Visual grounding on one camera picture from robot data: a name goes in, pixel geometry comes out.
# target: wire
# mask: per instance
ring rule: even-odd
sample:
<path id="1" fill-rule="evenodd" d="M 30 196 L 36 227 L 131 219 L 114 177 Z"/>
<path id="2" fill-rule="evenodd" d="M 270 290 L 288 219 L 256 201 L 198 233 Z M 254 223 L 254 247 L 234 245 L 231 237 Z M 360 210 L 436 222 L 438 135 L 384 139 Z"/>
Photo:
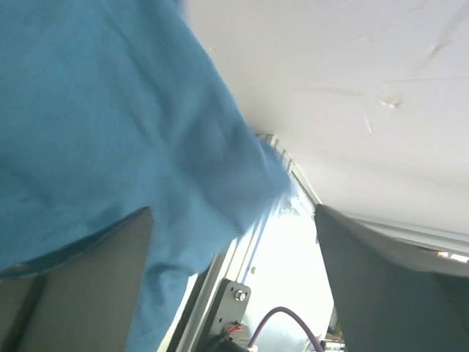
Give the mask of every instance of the wire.
<path id="1" fill-rule="evenodd" d="M 228 337 L 230 337 L 233 333 L 241 332 L 242 330 L 243 330 L 243 327 L 241 326 L 241 324 L 236 323 L 233 326 L 230 326 L 226 332 L 228 334 Z"/>
<path id="2" fill-rule="evenodd" d="M 276 307 L 276 308 L 272 309 L 269 313 L 266 314 L 266 316 L 259 323 L 259 326 L 257 326 L 257 329 L 254 332 L 254 335 L 252 335 L 251 341 L 249 341 L 249 344 L 248 344 L 248 348 L 252 348 L 254 346 L 254 343 L 256 343 L 257 337 L 259 337 L 259 334 L 261 333 L 261 331 L 264 328 L 265 324 L 272 317 L 272 315 L 274 315 L 278 312 L 285 313 L 285 314 L 289 315 L 290 317 L 292 317 L 293 319 L 295 319 L 295 321 L 305 331 L 305 333 L 308 336 L 309 340 L 313 344 L 314 349 L 316 350 L 316 352 L 324 352 L 324 350 L 322 349 L 319 341 L 314 336 L 311 329 L 306 325 L 306 323 L 300 317 L 298 317 L 293 311 L 291 311 L 290 309 L 285 308 L 285 307 Z"/>

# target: white ceiling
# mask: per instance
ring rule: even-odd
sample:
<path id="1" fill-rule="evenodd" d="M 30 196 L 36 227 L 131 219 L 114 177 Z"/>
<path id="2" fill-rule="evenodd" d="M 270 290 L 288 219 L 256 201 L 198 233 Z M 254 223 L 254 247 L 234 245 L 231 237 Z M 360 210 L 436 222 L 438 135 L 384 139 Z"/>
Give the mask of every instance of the white ceiling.
<path id="1" fill-rule="evenodd" d="M 339 210 L 469 234 L 468 0 L 189 0 L 259 132 Z"/>

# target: blue fabric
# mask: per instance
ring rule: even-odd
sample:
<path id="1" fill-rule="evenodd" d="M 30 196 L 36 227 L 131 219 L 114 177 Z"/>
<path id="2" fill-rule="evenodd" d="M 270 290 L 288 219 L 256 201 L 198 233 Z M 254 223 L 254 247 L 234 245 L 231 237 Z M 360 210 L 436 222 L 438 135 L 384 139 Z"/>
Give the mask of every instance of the blue fabric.
<path id="1" fill-rule="evenodd" d="M 171 0 L 0 1 L 0 270 L 149 205 L 128 351 L 289 188 Z"/>

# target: metal bracket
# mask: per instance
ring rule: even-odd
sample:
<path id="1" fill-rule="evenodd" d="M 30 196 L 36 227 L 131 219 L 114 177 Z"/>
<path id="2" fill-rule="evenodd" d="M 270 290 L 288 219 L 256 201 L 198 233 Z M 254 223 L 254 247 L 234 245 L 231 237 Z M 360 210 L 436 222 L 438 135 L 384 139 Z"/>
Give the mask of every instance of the metal bracket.
<path id="1" fill-rule="evenodd" d="M 250 297 L 249 287 L 223 279 L 208 312 L 196 350 L 203 352 L 208 345 L 220 340 L 230 326 L 241 323 Z"/>

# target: gray panel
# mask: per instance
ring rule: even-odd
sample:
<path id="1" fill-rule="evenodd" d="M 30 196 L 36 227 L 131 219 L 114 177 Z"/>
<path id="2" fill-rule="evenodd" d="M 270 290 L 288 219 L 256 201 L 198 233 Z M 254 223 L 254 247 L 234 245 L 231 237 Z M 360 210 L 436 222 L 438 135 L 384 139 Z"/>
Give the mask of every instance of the gray panel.
<path id="1" fill-rule="evenodd" d="M 315 220 L 350 351 L 469 351 L 457 308 L 465 307 L 461 297 L 469 293 L 467 266 L 394 241 L 321 205 Z"/>
<path id="2" fill-rule="evenodd" d="M 10 333 L 34 279 L 0 284 L 0 345 Z"/>
<path id="3" fill-rule="evenodd" d="M 151 232 L 145 209 L 51 272 L 19 351 L 123 351 Z"/>

